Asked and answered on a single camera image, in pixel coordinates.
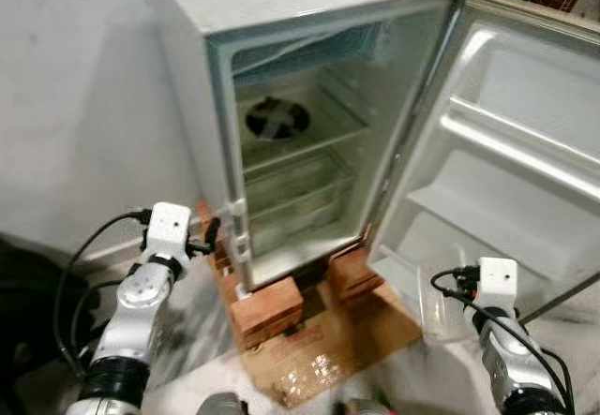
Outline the black round fridge fan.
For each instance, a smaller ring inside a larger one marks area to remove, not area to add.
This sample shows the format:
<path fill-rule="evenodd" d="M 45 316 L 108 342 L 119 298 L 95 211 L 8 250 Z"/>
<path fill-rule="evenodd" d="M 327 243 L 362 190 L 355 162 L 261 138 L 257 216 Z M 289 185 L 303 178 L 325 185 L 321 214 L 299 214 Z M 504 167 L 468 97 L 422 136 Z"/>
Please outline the black round fridge fan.
<path fill-rule="evenodd" d="M 266 96 L 248 108 L 244 123 L 256 140 L 291 140 L 308 131 L 311 112 L 290 99 Z"/>

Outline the clear fridge crisper drawer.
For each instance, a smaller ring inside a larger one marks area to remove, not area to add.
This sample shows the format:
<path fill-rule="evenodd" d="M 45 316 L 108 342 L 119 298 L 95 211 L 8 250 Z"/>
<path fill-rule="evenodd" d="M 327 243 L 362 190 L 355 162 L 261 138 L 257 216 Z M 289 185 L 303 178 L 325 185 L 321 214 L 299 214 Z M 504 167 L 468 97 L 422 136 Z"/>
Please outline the clear fridge crisper drawer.
<path fill-rule="evenodd" d="M 342 218 L 356 171 L 333 151 L 318 151 L 252 172 L 246 183 L 254 254 L 287 246 L 297 235 Z"/>

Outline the white small fridge body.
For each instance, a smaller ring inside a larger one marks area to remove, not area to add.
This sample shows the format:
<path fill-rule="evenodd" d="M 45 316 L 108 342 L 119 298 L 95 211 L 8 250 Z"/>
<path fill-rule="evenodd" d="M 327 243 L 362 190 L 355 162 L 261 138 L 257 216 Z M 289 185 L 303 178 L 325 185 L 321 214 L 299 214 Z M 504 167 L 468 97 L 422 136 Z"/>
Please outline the white small fridge body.
<path fill-rule="evenodd" d="M 199 197 L 228 230 L 245 291 L 355 246 L 398 172 L 459 0 L 154 0 Z M 266 96 L 300 103 L 311 125 L 259 141 L 248 108 Z M 337 221 L 254 254 L 249 175 L 333 151 L 356 171 Z"/>

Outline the brown cardboard floor board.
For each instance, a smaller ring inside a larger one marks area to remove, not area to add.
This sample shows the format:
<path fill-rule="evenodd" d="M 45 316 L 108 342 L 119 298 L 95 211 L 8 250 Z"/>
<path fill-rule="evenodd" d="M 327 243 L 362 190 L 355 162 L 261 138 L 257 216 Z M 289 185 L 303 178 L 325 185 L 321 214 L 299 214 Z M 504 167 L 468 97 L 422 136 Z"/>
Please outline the brown cardboard floor board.
<path fill-rule="evenodd" d="M 215 274 L 218 298 L 234 328 L 234 358 L 251 378 L 254 390 L 271 402 L 295 409 L 420 341 L 423 330 L 398 296 L 385 284 L 342 301 L 327 286 L 325 269 L 301 271 L 296 292 L 270 290 L 282 304 L 300 301 L 276 321 L 275 336 L 253 342 L 235 311 L 235 274 Z"/>

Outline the grey robot leg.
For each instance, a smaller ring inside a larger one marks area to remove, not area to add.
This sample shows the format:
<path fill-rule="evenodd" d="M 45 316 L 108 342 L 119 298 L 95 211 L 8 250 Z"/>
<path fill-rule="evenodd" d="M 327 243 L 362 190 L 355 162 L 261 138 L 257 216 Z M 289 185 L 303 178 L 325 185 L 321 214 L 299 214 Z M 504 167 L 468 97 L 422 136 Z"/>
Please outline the grey robot leg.
<path fill-rule="evenodd" d="M 383 403 L 364 398 L 348 398 L 336 403 L 334 415 L 396 415 Z"/>
<path fill-rule="evenodd" d="M 201 402 L 194 415 L 249 415 L 248 402 L 232 391 L 213 393 Z"/>

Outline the grey robot left leg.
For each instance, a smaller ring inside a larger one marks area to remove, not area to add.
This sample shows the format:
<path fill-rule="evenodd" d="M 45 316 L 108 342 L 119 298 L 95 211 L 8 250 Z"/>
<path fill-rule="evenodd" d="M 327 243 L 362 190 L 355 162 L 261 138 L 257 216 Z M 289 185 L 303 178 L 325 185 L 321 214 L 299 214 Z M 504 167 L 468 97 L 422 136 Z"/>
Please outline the grey robot left leg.
<path fill-rule="evenodd" d="M 194 415 L 249 415 L 248 402 L 232 391 L 213 393 L 201 402 Z"/>

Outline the grey robot right leg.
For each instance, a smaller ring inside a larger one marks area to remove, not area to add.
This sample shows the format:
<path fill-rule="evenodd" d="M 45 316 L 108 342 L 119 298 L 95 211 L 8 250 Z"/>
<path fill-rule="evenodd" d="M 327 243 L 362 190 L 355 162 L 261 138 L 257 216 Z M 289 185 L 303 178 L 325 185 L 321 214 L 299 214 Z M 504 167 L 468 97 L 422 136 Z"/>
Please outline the grey robot right leg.
<path fill-rule="evenodd" d="M 383 403 L 364 398 L 348 398 L 336 403 L 334 415 L 396 415 Z"/>

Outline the black bag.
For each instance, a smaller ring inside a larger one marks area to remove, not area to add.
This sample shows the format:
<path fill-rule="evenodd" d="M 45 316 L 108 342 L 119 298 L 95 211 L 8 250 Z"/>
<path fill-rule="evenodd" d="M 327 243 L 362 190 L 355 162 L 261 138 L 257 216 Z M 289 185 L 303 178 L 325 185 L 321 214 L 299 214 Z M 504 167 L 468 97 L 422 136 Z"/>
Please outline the black bag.
<path fill-rule="evenodd" d="M 63 359 L 52 329 L 60 266 L 0 238 L 0 386 Z"/>

